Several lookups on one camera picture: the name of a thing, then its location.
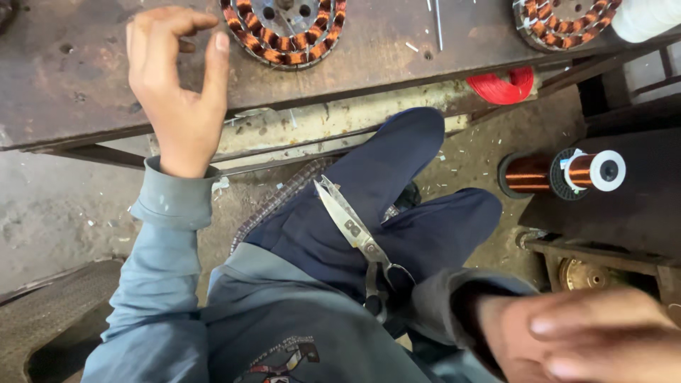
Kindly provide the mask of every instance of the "red wire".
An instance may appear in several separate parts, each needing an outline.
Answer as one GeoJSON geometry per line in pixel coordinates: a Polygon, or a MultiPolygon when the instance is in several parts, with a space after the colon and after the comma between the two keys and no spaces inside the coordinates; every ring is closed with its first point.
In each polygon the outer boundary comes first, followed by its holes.
{"type": "Polygon", "coordinates": [[[530,95],[535,75],[532,67],[509,71],[511,82],[501,80],[496,74],[481,74],[466,79],[473,90],[492,104],[509,105],[521,102],[530,95]]]}

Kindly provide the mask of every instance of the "fingernail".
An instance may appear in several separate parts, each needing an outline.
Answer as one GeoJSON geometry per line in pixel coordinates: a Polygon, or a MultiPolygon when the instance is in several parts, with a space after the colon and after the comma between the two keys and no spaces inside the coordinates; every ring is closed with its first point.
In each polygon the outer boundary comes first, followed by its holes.
{"type": "Polygon", "coordinates": [[[560,380],[581,380],[585,377],[581,362],[571,358],[552,358],[548,362],[547,368],[553,376],[560,380]]]}
{"type": "Polygon", "coordinates": [[[229,49],[229,37],[225,32],[217,32],[215,36],[215,48],[221,52],[227,52],[229,49]]]}
{"type": "Polygon", "coordinates": [[[535,334],[547,334],[555,329],[556,325],[552,320],[545,318],[535,318],[530,322],[530,330],[535,334]]]}

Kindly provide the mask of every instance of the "bolt hole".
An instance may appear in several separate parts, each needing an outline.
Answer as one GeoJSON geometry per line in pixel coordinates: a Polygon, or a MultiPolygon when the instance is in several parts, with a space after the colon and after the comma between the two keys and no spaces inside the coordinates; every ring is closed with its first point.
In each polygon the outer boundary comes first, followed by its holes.
{"type": "Polygon", "coordinates": [[[300,15],[303,17],[308,17],[312,13],[310,7],[307,4],[301,5],[298,11],[300,12],[300,15]]]}
{"type": "Polygon", "coordinates": [[[69,55],[74,52],[74,46],[72,46],[69,43],[66,43],[62,46],[59,47],[59,50],[64,54],[64,55],[69,55]]]}
{"type": "Polygon", "coordinates": [[[265,16],[267,20],[272,20],[274,18],[274,8],[265,7],[265,9],[262,10],[262,16],[265,16]]]}

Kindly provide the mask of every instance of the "person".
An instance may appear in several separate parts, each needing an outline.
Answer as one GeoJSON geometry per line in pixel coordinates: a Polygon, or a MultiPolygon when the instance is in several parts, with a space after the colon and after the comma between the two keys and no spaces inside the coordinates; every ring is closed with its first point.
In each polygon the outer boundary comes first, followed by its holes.
{"type": "Polygon", "coordinates": [[[127,25],[130,87],[161,155],[146,160],[131,210],[144,225],[83,382],[679,381],[681,331],[643,292],[537,295],[462,269],[498,223],[492,194],[463,189],[381,223],[443,141],[443,119],[427,108],[396,115],[325,173],[418,283],[405,311],[412,352],[363,308],[366,262],[310,185],[212,272],[198,309],[196,230],[210,224],[229,38],[208,42],[201,94],[180,88],[176,58],[195,50],[182,36],[217,24],[163,7],[127,25]]]}

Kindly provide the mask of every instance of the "hand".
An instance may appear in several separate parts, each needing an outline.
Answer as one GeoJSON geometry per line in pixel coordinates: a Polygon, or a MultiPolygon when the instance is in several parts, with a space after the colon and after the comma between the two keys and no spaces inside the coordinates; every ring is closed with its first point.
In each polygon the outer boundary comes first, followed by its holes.
{"type": "Polygon", "coordinates": [[[229,38],[216,32],[206,47],[201,94],[180,88],[178,52],[194,44],[182,36],[213,28],[218,19],[182,7],[142,12],[127,25],[128,79],[144,108],[161,149],[161,171],[176,177],[202,178],[217,150],[227,112],[229,38]]]}
{"type": "Polygon", "coordinates": [[[487,296],[477,315],[509,383],[676,383],[681,331],[639,290],[487,296]]]}

